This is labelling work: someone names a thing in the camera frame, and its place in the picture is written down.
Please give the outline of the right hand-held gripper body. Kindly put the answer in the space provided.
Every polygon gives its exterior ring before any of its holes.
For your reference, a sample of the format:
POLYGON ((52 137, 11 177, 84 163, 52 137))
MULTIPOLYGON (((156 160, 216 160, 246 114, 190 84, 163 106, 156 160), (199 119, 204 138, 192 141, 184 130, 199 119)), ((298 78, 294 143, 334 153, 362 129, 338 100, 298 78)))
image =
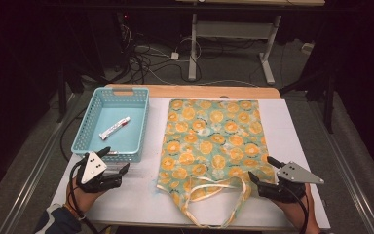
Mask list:
POLYGON ((277 184, 260 181, 261 184, 257 188, 261 197, 283 203, 296 203, 305 196, 306 183, 324 184, 322 178, 292 161, 278 169, 277 177, 277 184))

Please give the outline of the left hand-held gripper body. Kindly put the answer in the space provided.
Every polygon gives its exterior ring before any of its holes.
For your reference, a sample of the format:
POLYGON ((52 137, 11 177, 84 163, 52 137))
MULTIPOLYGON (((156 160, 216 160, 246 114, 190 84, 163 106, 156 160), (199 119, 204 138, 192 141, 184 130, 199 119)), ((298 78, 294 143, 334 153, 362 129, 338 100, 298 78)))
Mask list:
POLYGON ((98 193, 120 187, 122 176, 105 175, 106 169, 107 165, 95 152, 87 153, 76 175, 78 187, 86 193, 98 193))

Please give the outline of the white red tube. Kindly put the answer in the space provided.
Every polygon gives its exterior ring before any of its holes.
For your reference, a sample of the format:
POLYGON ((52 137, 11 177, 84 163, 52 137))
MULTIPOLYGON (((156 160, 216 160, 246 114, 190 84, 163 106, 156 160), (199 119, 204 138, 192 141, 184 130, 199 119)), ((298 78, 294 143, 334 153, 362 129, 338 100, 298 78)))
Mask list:
POLYGON ((99 134, 99 137, 102 140, 106 140, 109 138, 111 135, 113 135, 116 131, 118 131, 120 128, 124 127, 129 121, 131 120, 131 117, 125 117, 118 122, 116 122, 114 125, 109 127, 107 130, 99 134))

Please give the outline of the light blue plastic basket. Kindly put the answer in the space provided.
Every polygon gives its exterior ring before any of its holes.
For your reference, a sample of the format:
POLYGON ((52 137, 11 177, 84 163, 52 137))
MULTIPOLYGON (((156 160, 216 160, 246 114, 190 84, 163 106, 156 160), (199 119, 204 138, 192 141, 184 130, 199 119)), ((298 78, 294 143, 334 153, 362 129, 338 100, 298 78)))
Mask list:
POLYGON ((71 146, 83 156, 110 146, 105 162, 141 161, 144 133, 149 111, 148 88, 97 88, 71 146), (131 120, 106 140, 99 134, 125 117, 131 120))

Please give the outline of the orange print cloth bag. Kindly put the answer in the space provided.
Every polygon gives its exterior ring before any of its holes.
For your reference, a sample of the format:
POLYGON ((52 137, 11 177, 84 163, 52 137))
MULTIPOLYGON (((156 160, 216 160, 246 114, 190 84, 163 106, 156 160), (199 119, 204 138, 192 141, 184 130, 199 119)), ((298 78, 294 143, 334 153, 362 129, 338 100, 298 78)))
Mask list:
POLYGON ((257 186, 251 174, 274 183, 257 100, 177 98, 169 102, 157 187, 195 225, 200 222, 189 204, 210 198, 225 188, 238 188, 239 197, 225 228, 257 186))

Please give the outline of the person's left hand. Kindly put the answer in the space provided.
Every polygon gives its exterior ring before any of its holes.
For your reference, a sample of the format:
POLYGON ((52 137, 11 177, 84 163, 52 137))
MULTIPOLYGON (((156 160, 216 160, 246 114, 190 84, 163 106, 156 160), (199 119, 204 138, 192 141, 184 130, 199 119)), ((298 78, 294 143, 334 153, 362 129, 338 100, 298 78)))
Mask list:
POLYGON ((66 186, 66 201, 65 206, 74 214, 78 215, 77 211, 82 214, 86 213, 94 204, 94 202, 103 195, 103 192, 86 193, 76 184, 76 178, 66 186))

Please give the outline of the person's right hand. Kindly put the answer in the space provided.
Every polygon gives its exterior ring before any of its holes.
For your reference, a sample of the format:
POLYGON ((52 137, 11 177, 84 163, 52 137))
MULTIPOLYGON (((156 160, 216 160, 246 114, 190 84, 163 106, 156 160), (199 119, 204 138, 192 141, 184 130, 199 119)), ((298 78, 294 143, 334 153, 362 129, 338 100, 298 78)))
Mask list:
POLYGON ((305 213, 298 203, 282 203, 273 200, 273 203, 283 210, 287 220, 299 231, 306 227, 305 234, 319 234, 320 228, 316 220, 315 201, 311 193, 311 186, 306 184, 306 195, 301 199, 308 211, 308 221, 305 221, 305 213))

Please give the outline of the white table mat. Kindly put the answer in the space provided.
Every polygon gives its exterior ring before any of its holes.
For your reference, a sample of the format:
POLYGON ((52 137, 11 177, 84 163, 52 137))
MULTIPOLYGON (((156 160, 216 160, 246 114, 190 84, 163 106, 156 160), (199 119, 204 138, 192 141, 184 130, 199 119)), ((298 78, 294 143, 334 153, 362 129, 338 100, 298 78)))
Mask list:
MULTIPOLYGON (((271 156, 309 167, 286 102, 261 99, 260 115, 271 156)), ((157 187, 160 155, 167 122, 169 99, 152 97, 144 134, 141 161, 132 163, 122 186, 97 199, 87 212, 94 223, 191 227, 193 223, 157 187)), ((241 230, 291 230, 285 215, 274 203, 250 197, 229 227, 241 230)))

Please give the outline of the dark metal stand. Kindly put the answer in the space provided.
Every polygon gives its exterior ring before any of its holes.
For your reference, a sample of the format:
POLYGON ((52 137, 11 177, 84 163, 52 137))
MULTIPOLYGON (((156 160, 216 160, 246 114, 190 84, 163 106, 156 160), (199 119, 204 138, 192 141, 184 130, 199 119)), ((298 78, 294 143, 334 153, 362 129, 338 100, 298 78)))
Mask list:
POLYGON ((60 123, 67 111, 67 99, 66 99, 66 88, 64 79, 64 68, 61 65, 57 72, 57 92, 58 92, 58 118, 57 121, 60 123))

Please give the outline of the wooden table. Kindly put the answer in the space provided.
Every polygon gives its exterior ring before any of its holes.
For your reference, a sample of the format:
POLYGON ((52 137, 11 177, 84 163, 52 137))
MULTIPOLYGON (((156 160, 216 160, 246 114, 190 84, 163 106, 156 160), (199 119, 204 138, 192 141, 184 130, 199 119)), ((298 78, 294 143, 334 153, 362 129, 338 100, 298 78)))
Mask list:
MULTIPOLYGON (((274 88, 148 85, 152 98, 281 99, 274 88)), ((239 189, 226 189, 213 197, 190 203, 190 211, 204 224, 219 224, 234 208, 239 189)))

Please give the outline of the metal floor rail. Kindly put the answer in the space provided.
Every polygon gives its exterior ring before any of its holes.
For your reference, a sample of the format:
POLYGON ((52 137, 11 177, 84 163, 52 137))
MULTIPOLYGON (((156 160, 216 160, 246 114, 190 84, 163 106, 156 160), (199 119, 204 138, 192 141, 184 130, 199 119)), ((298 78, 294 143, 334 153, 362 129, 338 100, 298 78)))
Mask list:
POLYGON ((41 215, 42 209, 52 201, 52 193, 58 185, 59 173, 44 175, 51 160, 65 167, 63 157, 56 153, 61 132, 79 104, 81 94, 70 94, 66 99, 66 112, 59 114, 60 108, 51 109, 33 128, 19 154, 11 164, 0 183, 0 202, 5 214, 0 222, 0 234, 14 234, 23 213, 28 212, 29 221, 41 215))
POLYGON ((332 102, 330 121, 324 130, 336 167, 367 233, 374 234, 374 160, 338 95, 332 102))

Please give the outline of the white metal desk frame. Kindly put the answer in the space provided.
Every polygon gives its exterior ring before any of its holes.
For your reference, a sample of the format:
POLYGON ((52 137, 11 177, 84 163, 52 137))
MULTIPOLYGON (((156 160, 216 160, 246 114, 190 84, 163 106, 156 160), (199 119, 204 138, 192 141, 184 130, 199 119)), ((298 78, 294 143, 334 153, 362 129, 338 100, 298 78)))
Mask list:
POLYGON ((189 57, 188 80, 197 80, 197 59, 198 51, 201 49, 198 37, 202 38, 230 38, 230 39, 254 39, 266 40, 267 47, 264 53, 259 54, 259 60, 264 72, 266 82, 269 85, 276 83, 272 69, 269 64, 269 56, 276 39, 281 23, 281 16, 269 23, 250 22, 227 22, 227 21, 205 21, 198 20, 198 16, 192 16, 191 26, 191 49, 189 57))

